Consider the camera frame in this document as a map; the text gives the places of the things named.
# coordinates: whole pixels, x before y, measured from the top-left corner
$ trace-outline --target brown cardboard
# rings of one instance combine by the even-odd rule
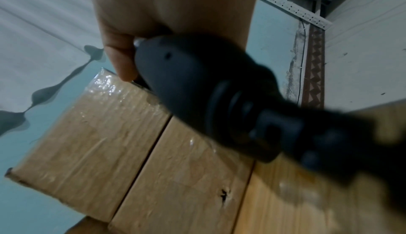
[[[169,117],[153,95],[102,70],[6,176],[109,222]]]
[[[87,216],[65,232],[65,234],[111,234],[107,229],[107,225],[108,223]]]
[[[231,233],[253,160],[172,118],[109,225],[113,233]]]

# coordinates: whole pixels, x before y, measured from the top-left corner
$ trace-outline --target finger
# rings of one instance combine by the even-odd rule
[[[138,76],[134,63],[134,36],[101,28],[104,50],[117,75],[126,82]]]

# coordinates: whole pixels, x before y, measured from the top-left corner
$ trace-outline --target floor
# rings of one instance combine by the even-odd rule
[[[406,0],[346,0],[327,19],[326,108],[406,98]]]
[[[303,45],[303,27],[298,19],[257,1],[247,52],[274,71],[281,92],[293,101],[300,86]],[[5,173],[28,153],[101,67],[112,70],[105,56],[78,71],[51,99],[28,110],[22,125],[0,136],[0,172]],[[0,178],[0,197],[3,233],[61,234],[83,217],[57,200],[5,178]]]

